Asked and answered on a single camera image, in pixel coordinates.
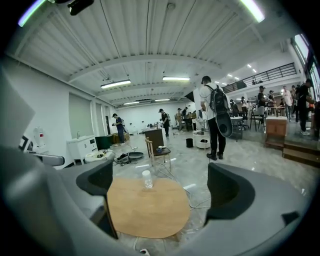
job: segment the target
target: black backpack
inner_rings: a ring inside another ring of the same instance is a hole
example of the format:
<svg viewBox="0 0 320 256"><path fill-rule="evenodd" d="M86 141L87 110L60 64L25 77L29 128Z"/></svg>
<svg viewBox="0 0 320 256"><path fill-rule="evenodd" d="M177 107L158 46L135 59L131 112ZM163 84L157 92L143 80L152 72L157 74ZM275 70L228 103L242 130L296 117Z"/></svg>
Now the black backpack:
<svg viewBox="0 0 320 256"><path fill-rule="evenodd" d="M228 100L226 95L224 94L224 91L220 89L219 85L216 86L216 89L213 89L209 85L206 86L211 90L209 106L212 111L216 112L217 115L228 113Z"/></svg>

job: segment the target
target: wooden cabinet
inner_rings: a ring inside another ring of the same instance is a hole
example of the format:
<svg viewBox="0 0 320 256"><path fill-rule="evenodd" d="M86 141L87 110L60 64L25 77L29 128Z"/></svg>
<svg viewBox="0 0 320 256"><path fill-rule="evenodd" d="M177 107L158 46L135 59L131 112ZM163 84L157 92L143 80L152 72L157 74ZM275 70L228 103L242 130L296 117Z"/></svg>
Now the wooden cabinet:
<svg viewBox="0 0 320 256"><path fill-rule="evenodd" d="M287 118L268 116L266 118L265 146L283 148L287 132Z"/></svg>

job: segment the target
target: railing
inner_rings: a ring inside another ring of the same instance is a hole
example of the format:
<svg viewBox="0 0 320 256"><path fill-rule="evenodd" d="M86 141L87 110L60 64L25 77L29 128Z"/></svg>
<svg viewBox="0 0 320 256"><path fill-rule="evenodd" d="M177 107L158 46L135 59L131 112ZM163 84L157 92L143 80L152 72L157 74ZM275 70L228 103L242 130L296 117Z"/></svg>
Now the railing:
<svg viewBox="0 0 320 256"><path fill-rule="evenodd" d="M236 90L240 90L242 88L246 88L257 84L263 84L266 81L284 78L295 74L297 74L297 71L295 69L294 63L289 63L259 74L255 74L253 76L247 77L232 84L228 84L227 86L223 87L223 90L227 94Z"/></svg>

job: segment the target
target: white wall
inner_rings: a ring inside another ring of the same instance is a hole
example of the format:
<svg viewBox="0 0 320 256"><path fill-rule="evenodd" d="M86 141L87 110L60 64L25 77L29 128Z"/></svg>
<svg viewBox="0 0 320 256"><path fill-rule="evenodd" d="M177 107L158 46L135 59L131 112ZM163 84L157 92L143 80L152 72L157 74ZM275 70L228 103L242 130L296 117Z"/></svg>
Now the white wall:
<svg viewBox="0 0 320 256"><path fill-rule="evenodd" d="M24 134L33 139L34 128L42 127L48 153L65 158L65 164L56 168L61 169L72 163L67 148L67 141L71 139L69 93L88 100L93 100L93 97L9 58L3 60L2 68L12 87L35 111ZM102 100L95 101L109 106Z"/></svg>
<svg viewBox="0 0 320 256"><path fill-rule="evenodd" d="M125 121L125 126L129 130L129 132L131 132L132 130L141 132L141 130L146 128L148 124L159 122L159 119L161 118L159 109L163 109L164 112L170 115L171 122L174 125L175 114L178 112L178 108L181 108L183 110L185 107L188 107L188 110L189 108L194 108L194 102L167 102L162 104L136 106L124 109L119 108L117 109L116 113Z"/></svg>

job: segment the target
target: wooden table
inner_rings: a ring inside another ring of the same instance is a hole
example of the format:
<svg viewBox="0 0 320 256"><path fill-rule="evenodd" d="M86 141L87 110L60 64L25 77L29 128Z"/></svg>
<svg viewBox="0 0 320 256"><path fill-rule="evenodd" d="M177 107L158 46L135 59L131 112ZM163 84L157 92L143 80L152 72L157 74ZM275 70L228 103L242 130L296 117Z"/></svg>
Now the wooden table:
<svg viewBox="0 0 320 256"><path fill-rule="evenodd" d="M175 235L187 223L189 199L175 181L157 178L147 189L142 179L116 177L107 193L116 231L143 238Z"/></svg>

